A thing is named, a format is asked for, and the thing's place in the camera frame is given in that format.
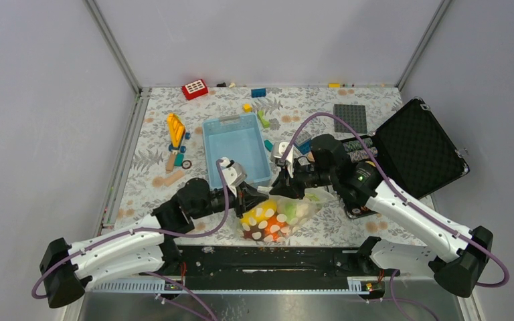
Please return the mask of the yellow toy mango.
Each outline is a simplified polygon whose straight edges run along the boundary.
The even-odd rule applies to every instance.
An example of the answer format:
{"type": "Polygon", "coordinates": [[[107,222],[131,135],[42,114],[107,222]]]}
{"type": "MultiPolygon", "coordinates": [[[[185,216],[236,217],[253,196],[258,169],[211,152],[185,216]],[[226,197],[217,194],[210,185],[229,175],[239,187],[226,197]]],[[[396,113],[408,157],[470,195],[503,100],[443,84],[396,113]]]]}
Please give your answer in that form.
{"type": "Polygon", "coordinates": [[[257,227],[264,229],[267,226],[267,221],[273,217],[277,210],[277,202],[275,200],[267,200],[245,212],[240,219],[241,227],[244,231],[249,231],[251,228],[257,227]]]}

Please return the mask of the clear polka dot zip bag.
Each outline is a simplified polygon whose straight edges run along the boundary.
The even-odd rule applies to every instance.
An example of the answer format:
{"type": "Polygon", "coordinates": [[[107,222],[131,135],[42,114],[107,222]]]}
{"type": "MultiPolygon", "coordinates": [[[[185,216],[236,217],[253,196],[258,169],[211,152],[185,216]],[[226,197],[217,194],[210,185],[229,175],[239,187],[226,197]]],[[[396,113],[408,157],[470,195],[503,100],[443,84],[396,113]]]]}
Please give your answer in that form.
{"type": "MultiPolygon", "coordinates": [[[[319,211],[320,211],[326,203],[335,200],[335,196],[330,194],[329,192],[325,191],[322,188],[312,188],[312,189],[307,189],[305,191],[305,195],[304,195],[303,199],[291,199],[288,197],[273,195],[268,200],[275,200],[277,202],[277,210],[273,216],[277,215],[278,216],[277,219],[279,221],[283,222],[286,220],[286,218],[284,215],[278,214],[278,209],[279,209],[279,206],[283,206],[286,201],[301,201],[301,202],[307,202],[307,203],[315,203],[319,206],[319,211]]],[[[249,231],[244,231],[241,227],[240,219],[238,220],[237,232],[241,238],[250,240],[250,241],[266,242],[266,243],[282,243],[282,242],[286,241],[293,233],[297,232],[305,224],[305,223],[299,224],[299,225],[289,225],[288,224],[287,227],[281,229],[279,232],[265,236],[265,235],[263,235],[263,232],[257,227],[251,228],[251,230],[249,230],[249,231]]]]}

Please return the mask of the orange toy carrot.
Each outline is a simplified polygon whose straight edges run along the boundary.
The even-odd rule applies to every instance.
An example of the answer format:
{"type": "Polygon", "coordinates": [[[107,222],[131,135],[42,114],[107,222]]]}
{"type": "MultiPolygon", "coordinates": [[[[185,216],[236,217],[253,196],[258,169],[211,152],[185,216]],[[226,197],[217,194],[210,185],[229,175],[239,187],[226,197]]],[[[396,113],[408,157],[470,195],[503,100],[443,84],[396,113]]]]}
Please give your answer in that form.
{"type": "Polygon", "coordinates": [[[279,232],[281,229],[288,226],[286,221],[279,221],[278,216],[275,215],[273,217],[270,217],[269,219],[265,221],[261,221],[257,227],[263,232],[263,235],[271,235],[279,232]]]}

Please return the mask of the toy cauliflower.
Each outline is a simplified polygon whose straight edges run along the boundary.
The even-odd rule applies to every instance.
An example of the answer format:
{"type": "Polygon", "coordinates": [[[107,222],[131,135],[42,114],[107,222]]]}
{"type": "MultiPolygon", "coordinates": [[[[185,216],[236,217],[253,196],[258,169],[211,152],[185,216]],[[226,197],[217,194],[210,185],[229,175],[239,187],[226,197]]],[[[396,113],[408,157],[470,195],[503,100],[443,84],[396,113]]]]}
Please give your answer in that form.
{"type": "Polygon", "coordinates": [[[318,211],[319,206],[315,203],[286,201],[283,206],[279,206],[278,214],[284,215],[289,225],[299,225],[306,223],[318,211]]]}

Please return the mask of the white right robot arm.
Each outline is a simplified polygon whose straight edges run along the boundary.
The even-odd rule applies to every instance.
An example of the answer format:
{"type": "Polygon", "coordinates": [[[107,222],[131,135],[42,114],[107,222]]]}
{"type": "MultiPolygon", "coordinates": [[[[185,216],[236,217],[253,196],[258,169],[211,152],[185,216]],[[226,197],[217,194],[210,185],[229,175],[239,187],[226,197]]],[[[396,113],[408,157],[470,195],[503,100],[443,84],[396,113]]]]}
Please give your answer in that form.
{"type": "Polygon", "coordinates": [[[357,267],[368,276],[380,269],[414,272],[434,278],[443,289],[469,297],[489,262],[493,233],[471,229],[435,212],[391,179],[384,179],[372,161],[351,162],[343,144],[330,134],[311,141],[313,163],[299,165],[288,142],[272,147],[271,160],[280,167],[271,195],[302,199],[312,187],[330,186],[349,213],[362,208],[382,214],[423,241],[405,245],[370,237],[359,249],[357,267]]]}

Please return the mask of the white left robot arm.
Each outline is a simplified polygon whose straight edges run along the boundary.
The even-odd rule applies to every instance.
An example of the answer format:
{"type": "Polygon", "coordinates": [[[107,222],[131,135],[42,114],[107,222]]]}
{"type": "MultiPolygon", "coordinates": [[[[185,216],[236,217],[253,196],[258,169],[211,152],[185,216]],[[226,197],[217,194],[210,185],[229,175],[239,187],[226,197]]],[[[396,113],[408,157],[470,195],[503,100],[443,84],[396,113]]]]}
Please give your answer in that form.
{"type": "Polygon", "coordinates": [[[268,195],[245,182],[241,164],[222,157],[216,168],[220,189],[211,189],[205,179],[190,179],[151,214],[127,227],[85,241],[68,243],[63,237],[51,241],[31,295],[47,300],[50,308],[61,308],[107,281],[147,272],[177,272],[182,257],[175,239],[195,238],[194,220],[230,210],[242,216],[268,200],[268,195]]]}

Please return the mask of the blue grey brick stack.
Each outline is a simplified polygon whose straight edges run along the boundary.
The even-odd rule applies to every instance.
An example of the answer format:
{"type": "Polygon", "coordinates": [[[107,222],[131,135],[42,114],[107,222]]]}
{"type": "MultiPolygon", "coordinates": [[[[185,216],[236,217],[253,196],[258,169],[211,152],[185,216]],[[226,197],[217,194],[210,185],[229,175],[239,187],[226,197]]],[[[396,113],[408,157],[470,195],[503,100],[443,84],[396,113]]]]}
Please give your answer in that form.
{"type": "Polygon", "coordinates": [[[296,138],[294,146],[303,155],[311,151],[312,136],[306,130],[302,131],[296,138]]]}

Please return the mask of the wooden block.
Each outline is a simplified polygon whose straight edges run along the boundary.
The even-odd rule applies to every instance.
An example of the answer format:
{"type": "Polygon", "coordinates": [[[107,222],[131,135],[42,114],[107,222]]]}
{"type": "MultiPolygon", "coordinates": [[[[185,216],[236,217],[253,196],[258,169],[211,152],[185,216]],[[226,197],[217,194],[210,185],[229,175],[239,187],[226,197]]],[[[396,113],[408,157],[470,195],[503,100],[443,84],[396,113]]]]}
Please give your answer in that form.
{"type": "Polygon", "coordinates": [[[183,170],[177,170],[174,173],[170,174],[168,177],[164,179],[163,184],[166,187],[170,187],[171,185],[175,184],[178,180],[182,179],[184,177],[185,173],[183,170]]]}

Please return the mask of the grey building baseplate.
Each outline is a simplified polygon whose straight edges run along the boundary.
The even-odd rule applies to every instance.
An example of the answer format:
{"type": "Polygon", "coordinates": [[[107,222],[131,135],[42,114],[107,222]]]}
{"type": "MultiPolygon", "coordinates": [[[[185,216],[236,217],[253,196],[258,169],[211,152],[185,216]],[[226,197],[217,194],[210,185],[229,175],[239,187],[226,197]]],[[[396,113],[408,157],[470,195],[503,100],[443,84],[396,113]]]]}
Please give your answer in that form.
{"type": "Polygon", "coordinates": [[[367,114],[364,105],[335,104],[333,115],[350,125],[358,134],[367,133],[367,114]]]}

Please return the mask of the teal toy block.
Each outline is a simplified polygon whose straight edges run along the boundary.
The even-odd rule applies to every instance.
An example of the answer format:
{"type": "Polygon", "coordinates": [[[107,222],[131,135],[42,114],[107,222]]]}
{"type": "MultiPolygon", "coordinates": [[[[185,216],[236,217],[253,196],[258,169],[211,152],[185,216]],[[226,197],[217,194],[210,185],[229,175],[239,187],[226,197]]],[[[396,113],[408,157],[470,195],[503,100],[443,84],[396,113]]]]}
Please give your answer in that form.
{"type": "Polygon", "coordinates": [[[267,151],[271,152],[274,145],[269,140],[265,140],[264,141],[264,146],[265,146],[267,151]]]}

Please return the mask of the yellow toy truck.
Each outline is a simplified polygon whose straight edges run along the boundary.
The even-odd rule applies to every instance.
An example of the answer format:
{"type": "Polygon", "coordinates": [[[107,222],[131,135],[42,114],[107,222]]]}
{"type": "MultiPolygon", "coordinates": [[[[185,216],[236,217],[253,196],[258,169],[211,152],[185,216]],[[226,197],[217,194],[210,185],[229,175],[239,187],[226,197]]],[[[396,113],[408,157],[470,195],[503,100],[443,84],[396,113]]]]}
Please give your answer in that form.
{"type": "Polygon", "coordinates": [[[169,128],[169,135],[171,143],[169,144],[169,151],[172,153],[185,153],[186,147],[184,145],[186,140],[191,138],[191,133],[186,131],[185,125],[180,118],[170,113],[167,117],[167,125],[169,128]]]}

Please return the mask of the green toy piece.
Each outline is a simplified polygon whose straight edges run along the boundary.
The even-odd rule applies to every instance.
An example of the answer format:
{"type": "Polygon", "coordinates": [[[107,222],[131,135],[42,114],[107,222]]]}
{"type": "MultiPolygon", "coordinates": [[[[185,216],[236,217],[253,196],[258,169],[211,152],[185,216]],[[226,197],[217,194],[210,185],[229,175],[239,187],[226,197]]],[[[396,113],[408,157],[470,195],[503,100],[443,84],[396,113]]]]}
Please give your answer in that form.
{"type": "Polygon", "coordinates": [[[270,122],[267,119],[265,119],[263,110],[259,110],[257,112],[257,116],[264,129],[270,128],[270,122]]]}

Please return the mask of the black poker chip case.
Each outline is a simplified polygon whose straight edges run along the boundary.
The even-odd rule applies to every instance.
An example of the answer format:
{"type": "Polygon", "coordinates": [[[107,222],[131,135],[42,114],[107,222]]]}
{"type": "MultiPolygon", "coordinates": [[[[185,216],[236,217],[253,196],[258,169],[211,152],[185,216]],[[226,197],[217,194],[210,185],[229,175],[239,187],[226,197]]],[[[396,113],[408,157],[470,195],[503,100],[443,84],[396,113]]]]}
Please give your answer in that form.
{"type": "Polygon", "coordinates": [[[385,174],[417,199],[470,169],[428,105],[412,98],[375,130],[361,136],[385,174]]]}

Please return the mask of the blue toy brick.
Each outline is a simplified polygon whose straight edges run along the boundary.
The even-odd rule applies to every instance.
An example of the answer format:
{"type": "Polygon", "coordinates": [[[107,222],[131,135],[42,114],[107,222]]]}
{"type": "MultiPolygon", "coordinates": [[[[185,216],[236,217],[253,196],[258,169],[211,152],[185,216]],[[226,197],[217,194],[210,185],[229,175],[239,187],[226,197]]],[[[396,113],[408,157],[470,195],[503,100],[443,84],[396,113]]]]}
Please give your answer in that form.
{"type": "Polygon", "coordinates": [[[251,97],[252,98],[261,98],[266,96],[266,88],[254,88],[251,89],[251,97]]]}

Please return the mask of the red white toy brick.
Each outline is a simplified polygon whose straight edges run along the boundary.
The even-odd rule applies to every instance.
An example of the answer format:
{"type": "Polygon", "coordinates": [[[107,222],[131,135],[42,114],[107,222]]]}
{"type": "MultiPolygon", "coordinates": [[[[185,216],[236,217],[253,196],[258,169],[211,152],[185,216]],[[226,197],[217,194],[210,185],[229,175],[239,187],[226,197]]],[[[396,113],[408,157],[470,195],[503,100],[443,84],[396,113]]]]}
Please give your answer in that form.
{"type": "Polygon", "coordinates": [[[193,100],[206,95],[209,92],[209,88],[203,79],[198,79],[194,82],[185,84],[181,87],[181,90],[186,100],[193,100]]]}

